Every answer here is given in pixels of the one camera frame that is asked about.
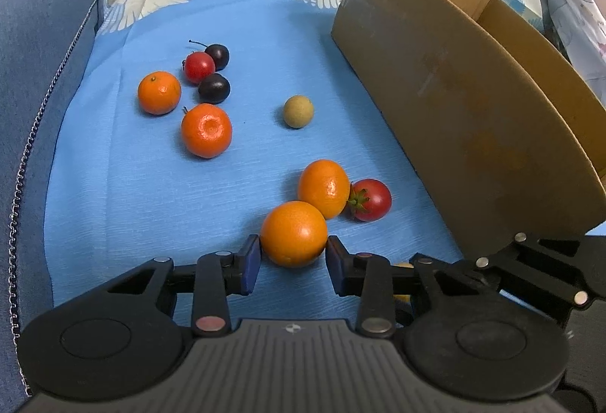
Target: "metal screw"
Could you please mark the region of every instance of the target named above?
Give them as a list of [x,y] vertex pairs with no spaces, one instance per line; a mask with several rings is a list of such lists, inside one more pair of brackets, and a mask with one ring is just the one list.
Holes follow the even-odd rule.
[[586,291],[581,290],[575,294],[575,303],[577,305],[584,305],[589,300],[589,295],[587,295]]
[[489,265],[489,259],[487,257],[479,257],[476,261],[476,266],[478,268],[486,268]]
[[196,320],[196,327],[201,331],[220,331],[225,327],[225,319],[216,315],[205,315]]
[[382,317],[369,317],[362,322],[363,330],[373,334],[387,332],[392,328],[392,324]]

